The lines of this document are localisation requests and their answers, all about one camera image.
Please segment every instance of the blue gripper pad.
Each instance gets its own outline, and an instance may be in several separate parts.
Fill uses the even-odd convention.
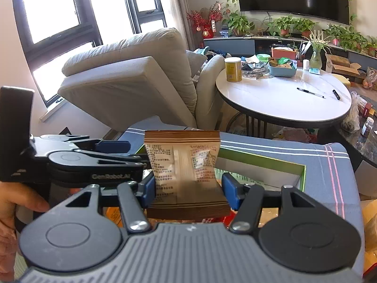
[[[145,185],[142,196],[137,197],[143,209],[150,207],[156,196],[156,179],[153,176]]]
[[[222,175],[221,187],[230,207],[233,210],[238,211],[245,199],[244,186],[233,178],[229,172],[226,172]]]
[[[127,153],[131,149],[128,141],[102,140],[96,144],[95,150],[102,153]]]

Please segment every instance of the marker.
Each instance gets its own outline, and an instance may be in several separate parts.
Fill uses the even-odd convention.
[[[319,95],[318,93],[310,92],[309,90],[301,89],[301,88],[298,88],[298,87],[297,87],[297,89],[300,90],[300,91],[306,92],[306,93],[310,93],[311,95],[314,95],[314,96],[317,96],[317,97],[320,97],[320,98],[325,99],[324,96],[321,96],[321,95]]]
[[[338,100],[340,100],[340,96],[338,95],[338,93],[336,92],[336,90],[334,89],[332,92],[334,93],[335,97],[336,97]]]

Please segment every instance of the white table top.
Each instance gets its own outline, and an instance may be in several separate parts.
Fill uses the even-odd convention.
[[[293,78],[243,77],[241,82],[230,83],[224,69],[216,86],[225,98],[242,108],[284,120],[321,123],[342,117],[351,107],[348,89],[322,70],[321,75],[316,75],[298,68]],[[298,87],[323,95],[325,99],[297,90]],[[334,89],[340,101],[333,94]]]

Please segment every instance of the sofa armrest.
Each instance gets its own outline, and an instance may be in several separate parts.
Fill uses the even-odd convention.
[[[196,126],[178,92],[150,56],[71,75],[58,94],[117,131],[155,115],[167,124]]]
[[[200,74],[197,82],[197,107],[195,109],[199,129],[213,130],[216,126],[224,103],[216,88],[216,79],[223,69],[225,69],[224,57],[216,55]]]

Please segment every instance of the sofa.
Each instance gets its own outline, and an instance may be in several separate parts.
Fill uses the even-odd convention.
[[[176,29],[137,34],[71,57],[58,94],[117,131],[157,115],[164,123],[213,130],[223,104],[216,78],[224,58],[186,51]]]

